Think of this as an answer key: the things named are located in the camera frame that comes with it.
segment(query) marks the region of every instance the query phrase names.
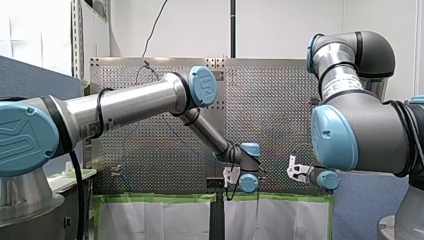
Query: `black cable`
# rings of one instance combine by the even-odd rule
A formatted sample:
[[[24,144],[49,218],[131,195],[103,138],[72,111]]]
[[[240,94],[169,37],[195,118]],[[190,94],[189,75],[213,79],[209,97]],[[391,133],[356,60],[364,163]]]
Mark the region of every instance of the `black cable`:
[[[160,18],[160,16],[162,15],[162,11],[163,11],[163,9],[165,8],[165,5],[166,5],[166,3],[167,3],[167,2],[168,2],[168,0],[165,0],[165,1],[163,2],[163,4],[162,4],[162,7],[161,7],[161,9],[160,9],[160,11],[159,11],[159,14],[158,14],[158,16],[156,17],[155,23],[153,24],[153,28],[152,28],[152,31],[150,32],[150,36],[147,38],[146,46],[144,47],[144,52],[143,52],[143,55],[141,55],[141,58],[144,58],[144,56],[146,55],[146,52],[147,52],[147,48],[148,48],[148,46],[149,46],[150,39],[153,37],[153,33],[155,32],[156,24],[158,23],[159,18]]]
[[[408,160],[406,161],[406,165],[404,167],[404,169],[402,169],[401,172],[399,173],[395,173],[394,175],[397,177],[405,177],[406,175],[408,175],[408,173],[412,170],[412,168],[415,166],[416,164],[416,144],[415,144],[415,140],[413,138],[413,134],[412,134],[412,122],[411,119],[409,118],[408,115],[406,115],[405,112],[405,108],[403,106],[403,103],[398,102],[398,101],[387,101],[384,104],[390,104],[396,111],[396,113],[399,116],[399,119],[402,123],[403,129],[406,132],[406,135],[408,136],[408,142],[409,142],[409,157]]]
[[[84,225],[85,225],[85,214],[84,214],[84,185],[82,182],[81,168],[78,162],[78,157],[75,151],[69,153],[71,157],[72,165],[74,165],[75,178],[77,180],[77,192],[78,192],[78,227],[77,227],[77,240],[82,240],[84,237]]]
[[[0,98],[0,102],[19,102],[22,100],[27,100],[28,98],[26,97],[2,97]]]
[[[102,89],[99,94],[97,95],[97,106],[96,106],[96,114],[97,117],[99,118],[99,131],[97,131],[96,135],[94,135],[91,139],[96,139],[99,138],[100,136],[102,136],[103,131],[104,131],[104,120],[103,120],[103,112],[102,112],[102,96],[103,94],[105,94],[108,91],[113,91],[114,89],[112,88],[104,88]]]
[[[225,196],[227,197],[227,201],[233,200],[234,195],[236,194],[236,191],[237,191],[237,188],[238,188],[240,176],[241,176],[241,173],[240,173],[239,177],[237,178],[237,182],[236,182],[236,185],[234,186],[233,194],[231,195],[231,197],[228,197],[228,188],[225,188]]]

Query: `white wall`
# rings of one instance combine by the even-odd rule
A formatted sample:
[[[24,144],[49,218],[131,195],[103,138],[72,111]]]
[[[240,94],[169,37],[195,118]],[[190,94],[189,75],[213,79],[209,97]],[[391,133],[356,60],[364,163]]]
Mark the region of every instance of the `white wall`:
[[[342,31],[342,0],[237,1],[238,58],[306,58],[313,35]]]
[[[417,89],[416,24],[416,0],[345,0],[343,31],[378,32],[395,51],[396,70],[389,80],[386,99],[407,100]]]
[[[163,1],[111,1],[111,53],[141,56]],[[237,57],[305,58],[317,32],[342,31],[341,0],[237,1]],[[146,56],[230,55],[230,1],[169,1]]]
[[[418,58],[416,65],[418,66],[418,93],[424,94],[424,3],[422,0],[418,1],[418,7],[420,11],[418,12],[418,24],[417,24],[417,41],[420,43],[418,45]]]
[[[140,57],[162,0],[111,1],[111,53]],[[169,1],[156,26],[146,57],[229,55],[228,0]]]

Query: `metal bracket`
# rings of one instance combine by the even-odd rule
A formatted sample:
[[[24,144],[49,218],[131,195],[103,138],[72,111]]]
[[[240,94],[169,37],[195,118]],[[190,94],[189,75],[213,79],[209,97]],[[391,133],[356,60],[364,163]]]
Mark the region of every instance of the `metal bracket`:
[[[206,178],[206,192],[216,193],[224,191],[224,178],[223,177],[209,177]]]

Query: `pegboard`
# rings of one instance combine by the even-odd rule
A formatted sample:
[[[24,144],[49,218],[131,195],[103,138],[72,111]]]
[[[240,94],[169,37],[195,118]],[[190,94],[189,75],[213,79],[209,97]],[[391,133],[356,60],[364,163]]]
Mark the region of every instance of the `pegboard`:
[[[227,139],[260,143],[262,166],[269,171],[261,190],[320,193],[318,188],[290,180],[286,174],[290,152],[310,142],[309,101],[317,93],[304,61],[145,60],[159,76],[141,68],[146,64],[142,59],[92,59],[92,92],[156,81],[167,72],[187,71],[195,65],[208,66],[218,77],[219,91],[216,102],[202,114]],[[168,113],[112,130],[92,144],[93,166],[99,169],[95,192],[99,194],[205,193],[206,177],[222,176],[222,164],[213,161],[210,150]],[[298,149],[299,162],[310,164],[313,159],[310,147]]]
[[[289,156],[297,147],[296,161],[314,160],[310,124],[317,98],[317,82],[306,72],[303,60],[226,60],[226,133],[235,142],[257,142],[261,166],[269,173],[262,191],[320,193],[320,189],[290,179]]]

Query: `white floor cover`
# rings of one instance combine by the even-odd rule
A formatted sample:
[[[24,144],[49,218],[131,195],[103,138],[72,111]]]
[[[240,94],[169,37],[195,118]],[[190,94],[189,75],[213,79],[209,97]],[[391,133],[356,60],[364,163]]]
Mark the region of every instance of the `white floor cover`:
[[[227,240],[327,240],[328,203],[227,202]],[[100,209],[99,240],[208,240],[209,203],[109,203]]]

